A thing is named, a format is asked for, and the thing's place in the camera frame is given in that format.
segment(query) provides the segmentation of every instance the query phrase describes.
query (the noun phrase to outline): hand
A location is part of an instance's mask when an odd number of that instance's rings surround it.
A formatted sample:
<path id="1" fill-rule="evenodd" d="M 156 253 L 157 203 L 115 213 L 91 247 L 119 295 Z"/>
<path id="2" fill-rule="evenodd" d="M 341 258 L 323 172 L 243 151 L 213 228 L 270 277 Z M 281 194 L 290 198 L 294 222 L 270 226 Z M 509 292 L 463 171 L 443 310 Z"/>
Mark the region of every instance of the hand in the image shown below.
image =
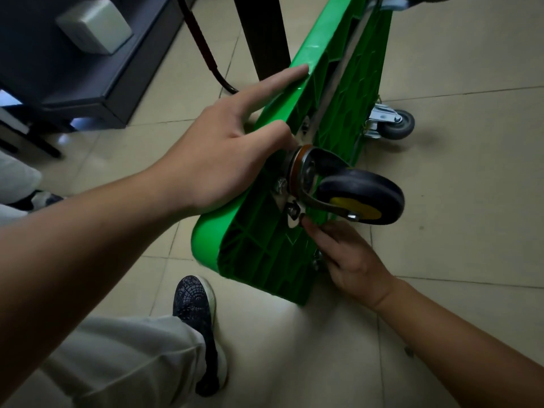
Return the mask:
<path id="1" fill-rule="evenodd" d="M 267 157 L 297 146 L 289 126 L 277 120 L 250 134 L 251 113 L 308 74 L 308 65 L 287 68 L 207 107 L 149 171 L 161 181 L 171 212 L 200 214 L 238 196 L 255 180 Z"/>
<path id="2" fill-rule="evenodd" d="M 317 226 L 304 216 L 302 226 L 321 249 L 335 285 L 375 311 L 391 292 L 395 277 L 371 246 L 347 222 L 330 220 Z"/>

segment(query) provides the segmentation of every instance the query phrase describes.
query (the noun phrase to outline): white box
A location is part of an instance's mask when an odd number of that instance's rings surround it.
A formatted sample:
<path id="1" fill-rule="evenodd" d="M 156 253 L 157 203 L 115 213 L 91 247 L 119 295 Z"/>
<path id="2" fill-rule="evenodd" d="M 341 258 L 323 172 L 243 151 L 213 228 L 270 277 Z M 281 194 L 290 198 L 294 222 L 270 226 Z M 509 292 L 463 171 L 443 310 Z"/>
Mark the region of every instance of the white box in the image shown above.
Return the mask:
<path id="1" fill-rule="evenodd" d="M 113 54 L 132 30 L 110 0 L 85 0 L 61 14 L 57 25 L 82 51 Z"/>

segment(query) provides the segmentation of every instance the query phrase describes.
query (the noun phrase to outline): pant leg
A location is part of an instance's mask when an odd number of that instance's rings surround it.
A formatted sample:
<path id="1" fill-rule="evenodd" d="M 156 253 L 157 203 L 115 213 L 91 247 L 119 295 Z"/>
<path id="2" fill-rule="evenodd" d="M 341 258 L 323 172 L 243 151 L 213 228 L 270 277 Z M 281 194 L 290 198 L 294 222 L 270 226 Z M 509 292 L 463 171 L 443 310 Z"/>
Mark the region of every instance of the pant leg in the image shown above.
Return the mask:
<path id="1" fill-rule="evenodd" d="M 41 173 L 0 151 L 0 203 L 17 202 L 36 190 Z"/>
<path id="2" fill-rule="evenodd" d="M 4 405 L 179 407 L 206 371 L 204 338 L 175 316 L 87 317 Z"/>
<path id="3" fill-rule="evenodd" d="M 11 206 L 0 205 L 0 227 L 9 225 L 27 214 L 28 212 L 20 211 Z"/>

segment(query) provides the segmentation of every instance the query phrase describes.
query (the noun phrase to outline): person's left hand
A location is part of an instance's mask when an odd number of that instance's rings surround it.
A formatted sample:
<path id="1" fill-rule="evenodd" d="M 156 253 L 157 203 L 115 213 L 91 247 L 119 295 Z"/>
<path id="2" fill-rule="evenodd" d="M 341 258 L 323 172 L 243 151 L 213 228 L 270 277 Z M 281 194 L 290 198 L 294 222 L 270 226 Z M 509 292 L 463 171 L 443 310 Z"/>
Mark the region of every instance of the person's left hand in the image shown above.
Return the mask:
<path id="1" fill-rule="evenodd" d="M 171 212 L 209 212 L 238 196 L 255 180 L 267 157 L 292 150 L 289 126 L 276 120 L 250 134 L 244 123 L 284 88 L 308 74 L 308 65 L 287 68 L 207 107 L 148 171 L 161 183 Z"/>

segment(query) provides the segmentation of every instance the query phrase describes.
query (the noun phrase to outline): black rubber wheel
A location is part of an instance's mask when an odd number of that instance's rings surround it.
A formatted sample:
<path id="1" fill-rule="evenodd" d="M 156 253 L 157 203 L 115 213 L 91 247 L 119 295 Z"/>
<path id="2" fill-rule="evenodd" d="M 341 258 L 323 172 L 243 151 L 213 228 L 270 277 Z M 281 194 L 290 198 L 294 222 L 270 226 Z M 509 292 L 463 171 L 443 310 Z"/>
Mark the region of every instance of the black rubber wheel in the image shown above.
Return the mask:
<path id="1" fill-rule="evenodd" d="M 382 137 L 389 140 L 401 140 L 408 137 L 416 126 L 416 119 L 406 110 L 395 110 L 402 120 L 398 123 L 378 123 L 377 131 Z"/>
<path id="2" fill-rule="evenodd" d="M 316 198 L 344 207 L 359 217 L 359 222 L 389 225 L 404 210 L 404 194 L 391 180 L 358 169 L 344 169 L 319 183 Z"/>

